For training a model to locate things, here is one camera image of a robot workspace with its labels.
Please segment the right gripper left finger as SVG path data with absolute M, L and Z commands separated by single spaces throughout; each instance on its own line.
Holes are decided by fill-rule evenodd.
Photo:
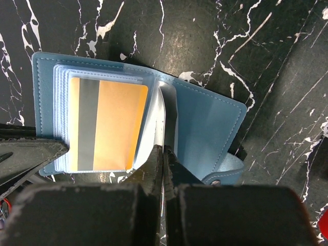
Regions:
M 159 245 L 161 146 L 125 181 L 25 188 L 5 224 L 5 245 Z

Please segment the blue card holder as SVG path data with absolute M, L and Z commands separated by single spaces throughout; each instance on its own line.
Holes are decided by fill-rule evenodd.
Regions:
M 243 163 L 228 150 L 247 113 L 245 104 L 157 70 L 72 55 L 32 55 L 36 135 L 69 145 L 68 95 L 74 77 L 148 87 L 132 168 L 139 169 L 154 145 L 170 146 L 180 163 L 204 183 L 235 183 Z M 41 168 L 50 176 L 67 173 L 68 153 Z M 116 172 L 77 172 L 108 173 Z

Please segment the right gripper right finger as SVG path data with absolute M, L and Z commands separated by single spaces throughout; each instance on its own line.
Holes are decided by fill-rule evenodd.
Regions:
M 205 185 L 163 151 L 168 245 L 317 245 L 309 215 L 287 187 Z

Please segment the red plastic bin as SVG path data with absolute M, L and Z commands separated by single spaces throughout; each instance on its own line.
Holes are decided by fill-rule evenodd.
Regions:
M 319 219 L 318 228 L 319 228 L 322 236 L 325 239 L 327 239 L 327 236 L 328 236 L 328 211 L 327 210 L 325 210 L 325 212 L 322 214 L 321 218 Z

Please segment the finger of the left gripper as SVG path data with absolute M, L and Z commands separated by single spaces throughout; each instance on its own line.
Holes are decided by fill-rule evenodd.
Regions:
M 33 127 L 1 124 L 1 200 L 68 150 L 60 140 L 36 137 Z

